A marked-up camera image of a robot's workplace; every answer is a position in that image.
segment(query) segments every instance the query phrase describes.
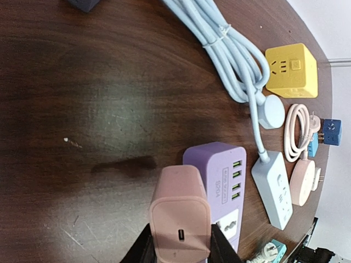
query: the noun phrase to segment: power switch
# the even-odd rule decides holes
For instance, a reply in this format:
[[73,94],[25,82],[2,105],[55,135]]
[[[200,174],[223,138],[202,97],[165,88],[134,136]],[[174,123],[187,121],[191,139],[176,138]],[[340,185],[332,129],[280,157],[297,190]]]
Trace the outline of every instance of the power switch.
[[283,180],[282,180],[282,176],[281,176],[281,174],[278,176],[277,181],[278,181],[278,186],[283,185]]
[[300,59],[291,60],[291,69],[292,70],[300,70],[301,69]]

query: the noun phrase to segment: usb port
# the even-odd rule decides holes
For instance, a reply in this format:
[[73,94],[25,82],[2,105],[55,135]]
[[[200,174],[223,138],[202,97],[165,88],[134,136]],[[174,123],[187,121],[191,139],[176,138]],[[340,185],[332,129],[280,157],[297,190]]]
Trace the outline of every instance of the usb port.
[[240,175],[241,175],[241,171],[236,171],[235,173],[233,173],[233,178],[236,178]]
[[236,193],[231,196],[231,200],[233,201],[234,199],[238,198],[240,196],[240,193]]
[[231,190],[232,190],[232,191],[235,191],[236,189],[239,189],[239,188],[240,188],[240,185],[241,185],[241,184],[234,185],[234,186],[231,188]]
[[233,163],[233,168],[238,167],[240,165],[241,165],[241,161],[237,161],[237,162]]

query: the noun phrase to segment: white wall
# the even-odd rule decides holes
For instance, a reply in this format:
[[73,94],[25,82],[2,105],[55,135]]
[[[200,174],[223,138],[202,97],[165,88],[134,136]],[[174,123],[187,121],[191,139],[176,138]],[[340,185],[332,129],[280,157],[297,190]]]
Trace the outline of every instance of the white wall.
[[287,0],[328,59],[351,58],[350,0]]
[[327,248],[351,259],[351,87],[350,67],[334,67],[333,117],[343,121],[342,143],[330,146],[317,217],[319,222],[309,247]]
[[[351,58],[350,0],[288,0],[328,59]],[[331,146],[311,248],[351,259],[351,67],[332,68],[333,118],[343,121],[342,144]]]

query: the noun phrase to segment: wood grain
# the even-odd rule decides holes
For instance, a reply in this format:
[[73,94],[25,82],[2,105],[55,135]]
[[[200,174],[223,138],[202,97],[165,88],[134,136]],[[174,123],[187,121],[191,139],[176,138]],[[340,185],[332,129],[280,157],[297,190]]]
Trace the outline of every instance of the wood grain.
[[[330,67],[287,2],[217,4],[262,51],[305,43],[320,95],[284,103],[331,117]],[[284,232],[269,225],[250,176],[258,155],[248,107],[228,97],[160,0],[101,0],[89,14],[63,0],[2,0],[0,14],[0,262],[119,262],[148,221],[160,169],[211,141],[247,150],[243,259],[272,238],[291,251],[307,232],[321,187]],[[282,129],[262,134],[282,150]],[[323,171],[328,151],[316,157]]]

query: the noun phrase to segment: pink power adapter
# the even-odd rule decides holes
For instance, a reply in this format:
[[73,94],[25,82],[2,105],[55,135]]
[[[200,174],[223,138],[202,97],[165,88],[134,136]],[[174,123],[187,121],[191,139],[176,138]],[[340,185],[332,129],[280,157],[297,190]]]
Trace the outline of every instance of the pink power adapter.
[[212,223],[222,230],[235,251],[239,247],[246,175],[246,151],[223,142],[187,149],[183,164],[195,166],[205,185]]
[[162,170],[149,216],[158,263],[197,263],[208,258],[211,212],[194,166]]

